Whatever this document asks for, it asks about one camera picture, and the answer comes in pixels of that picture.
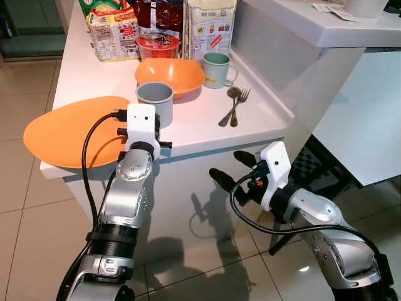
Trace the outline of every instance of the orange plate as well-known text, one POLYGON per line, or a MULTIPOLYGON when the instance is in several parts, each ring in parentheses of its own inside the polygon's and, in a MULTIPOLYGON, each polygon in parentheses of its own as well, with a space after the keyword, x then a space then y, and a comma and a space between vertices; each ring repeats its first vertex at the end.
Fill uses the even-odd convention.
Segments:
POLYGON ((147 58, 137 68, 137 82, 167 83, 174 89, 174 98, 199 88, 205 81, 202 68, 196 61, 176 58, 147 58))
MULTIPOLYGON (((81 168, 83 142, 93 124, 115 108, 126 109, 128 103, 124 98, 107 96, 58 108, 26 127, 24 143, 36 157, 47 163, 81 168)), ((88 145, 88 167, 114 162, 120 151, 124 151, 125 137, 117 135, 118 127, 125 128, 127 123, 109 118, 97 127, 88 145)))

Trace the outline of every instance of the red lid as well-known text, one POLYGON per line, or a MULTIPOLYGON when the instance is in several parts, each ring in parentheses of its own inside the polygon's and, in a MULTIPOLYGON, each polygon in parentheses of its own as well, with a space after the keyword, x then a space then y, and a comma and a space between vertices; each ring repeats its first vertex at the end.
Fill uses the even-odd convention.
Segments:
POLYGON ((172 50, 180 44, 177 38, 162 34, 142 34, 137 38, 137 43, 150 50, 172 50))

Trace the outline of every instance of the gray cup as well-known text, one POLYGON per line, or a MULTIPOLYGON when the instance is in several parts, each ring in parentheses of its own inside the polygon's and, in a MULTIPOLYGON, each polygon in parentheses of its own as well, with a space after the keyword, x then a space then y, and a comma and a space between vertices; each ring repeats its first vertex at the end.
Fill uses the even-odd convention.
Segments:
POLYGON ((204 85, 207 88, 218 89, 223 86, 232 86, 238 77, 238 70, 230 65, 230 58, 220 52, 205 53, 202 67, 205 73, 204 85), (227 79, 228 68, 232 68, 236 72, 236 76, 232 80, 227 79))
POLYGON ((137 88, 138 102, 154 105, 160 116, 160 128, 173 121, 173 88, 165 83, 148 82, 137 88))

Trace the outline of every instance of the mug handle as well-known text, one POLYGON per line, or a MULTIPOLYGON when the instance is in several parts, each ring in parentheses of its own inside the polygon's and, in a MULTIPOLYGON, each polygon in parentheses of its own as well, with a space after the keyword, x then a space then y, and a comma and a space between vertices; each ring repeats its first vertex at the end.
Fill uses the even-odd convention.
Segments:
POLYGON ((237 79, 238 74, 239 74, 239 71, 238 71, 238 69, 237 69, 236 67, 234 67, 234 66, 232 66, 232 65, 229 65, 229 68, 232 68, 232 69, 235 70, 236 76, 235 76, 232 80, 226 80, 226 82, 224 83, 224 85, 225 85, 225 86, 228 86, 228 87, 230 87, 230 86, 232 86, 232 85, 234 84, 234 82, 235 82, 235 80, 237 79))

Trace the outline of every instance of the paper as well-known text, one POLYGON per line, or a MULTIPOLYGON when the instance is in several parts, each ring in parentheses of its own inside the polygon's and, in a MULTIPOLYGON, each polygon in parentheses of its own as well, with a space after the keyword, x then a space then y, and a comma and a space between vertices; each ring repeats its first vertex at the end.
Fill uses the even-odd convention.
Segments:
POLYGON ((312 7, 321 13, 333 13, 342 20, 352 21, 352 22, 361 21, 360 19, 354 17, 352 14, 348 14, 344 10, 342 10, 343 6, 339 4, 312 3, 312 7))

